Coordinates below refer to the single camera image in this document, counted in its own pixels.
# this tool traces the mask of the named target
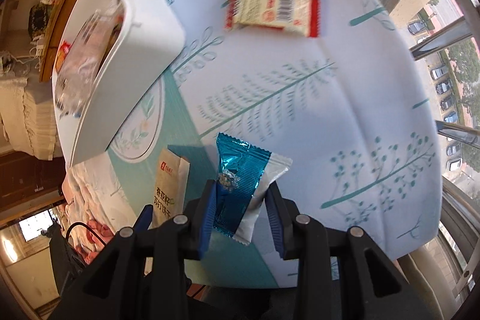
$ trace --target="tree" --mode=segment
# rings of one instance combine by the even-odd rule
[[[455,61],[455,77],[460,83],[476,82],[480,74],[480,61],[472,40],[467,39],[448,49],[448,57]]]
[[[436,6],[436,5],[438,5],[438,3],[440,3],[440,0],[429,0],[428,1],[428,4],[430,6]]]
[[[477,205],[480,207],[480,191],[476,191],[473,195],[472,195],[472,199],[477,203]]]
[[[468,164],[475,171],[480,172],[480,150],[468,144],[462,145],[462,157],[466,164]]]
[[[460,100],[469,114],[480,119],[480,84],[465,84],[463,97]]]

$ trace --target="window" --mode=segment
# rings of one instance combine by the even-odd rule
[[[19,222],[20,229],[26,241],[35,239],[41,234],[42,230],[46,231],[52,224],[53,219],[49,211],[43,211]]]
[[[456,0],[380,1],[409,48],[463,16]],[[423,57],[415,66],[435,120],[480,130],[480,51],[474,38]],[[480,150],[459,144],[459,138],[439,138],[443,176],[480,206]]]

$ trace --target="wooden door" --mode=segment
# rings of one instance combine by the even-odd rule
[[[58,188],[65,160],[39,160],[24,152],[0,156],[0,212]]]

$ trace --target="red and white snack package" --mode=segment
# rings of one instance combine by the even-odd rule
[[[318,37],[320,0],[230,0],[225,28],[256,25]]]

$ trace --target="white tablecloth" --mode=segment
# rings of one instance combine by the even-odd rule
[[[188,201],[215,178],[215,137],[226,132],[292,158],[282,195],[328,227],[362,226],[392,259],[436,235],[434,122],[409,51],[376,0],[321,0],[318,39],[226,32],[227,0],[167,1],[186,46],[108,150],[135,213],[153,202],[163,147],[190,161]],[[297,263],[274,250],[265,210],[252,245],[214,232],[205,258],[186,271],[213,286],[297,281]]]

